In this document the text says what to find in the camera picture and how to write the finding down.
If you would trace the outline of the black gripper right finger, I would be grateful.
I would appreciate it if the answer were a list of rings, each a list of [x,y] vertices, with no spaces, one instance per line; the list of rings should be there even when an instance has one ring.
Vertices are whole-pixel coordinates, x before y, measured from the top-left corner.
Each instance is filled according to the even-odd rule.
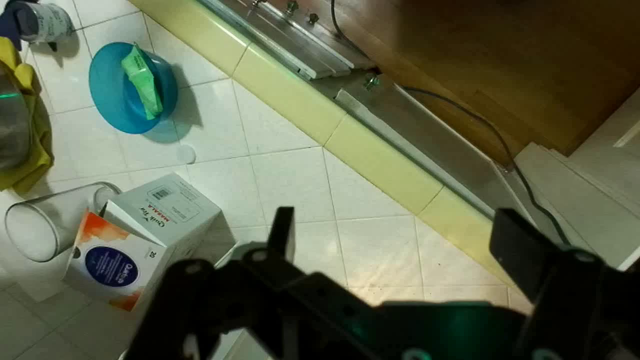
[[[512,208],[499,208],[493,221],[490,254],[533,302],[549,295],[568,299],[568,281],[560,275],[571,251],[554,245]]]

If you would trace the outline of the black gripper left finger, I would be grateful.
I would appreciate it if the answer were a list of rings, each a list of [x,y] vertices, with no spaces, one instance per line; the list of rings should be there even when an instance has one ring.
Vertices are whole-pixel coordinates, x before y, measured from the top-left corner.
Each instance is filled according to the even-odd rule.
[[[281,207],[275,215],[268,249],[272,254],[282,256],[287,260],[294,259],[296,252],[296,218],[293,207]]]

